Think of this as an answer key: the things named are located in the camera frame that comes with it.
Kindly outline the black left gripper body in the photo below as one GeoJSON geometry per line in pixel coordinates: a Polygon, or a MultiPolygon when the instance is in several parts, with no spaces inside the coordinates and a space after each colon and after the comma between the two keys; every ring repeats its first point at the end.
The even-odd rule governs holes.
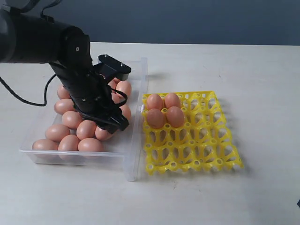
{"type": "Polygon", "coordinates": [[[114,116],[122,114],[120,106],[112,100],[112,88],[104,76],[89,66],[64,66],[50,64],[64,88],[69,92],[75,109],[85,120],[98,122],[115,122],[114,116]]]}

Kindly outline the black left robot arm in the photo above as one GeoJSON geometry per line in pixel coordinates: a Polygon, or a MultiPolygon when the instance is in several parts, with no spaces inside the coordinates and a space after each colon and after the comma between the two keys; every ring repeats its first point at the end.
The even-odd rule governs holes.
{"type": "Polygon", "coordinates": [[[36,5],[37,1],[31,0],[22,8],[10,3],[1,7],[1,63],[49,64],[83,119],[111,134],[125,130],[129,122],[122,115],[121,103],[113,102],[109,82],[114,78],[127,80],[131,68],[107,54],[93,64],[90,37],[44,13],[29,16],[36,5]]]}

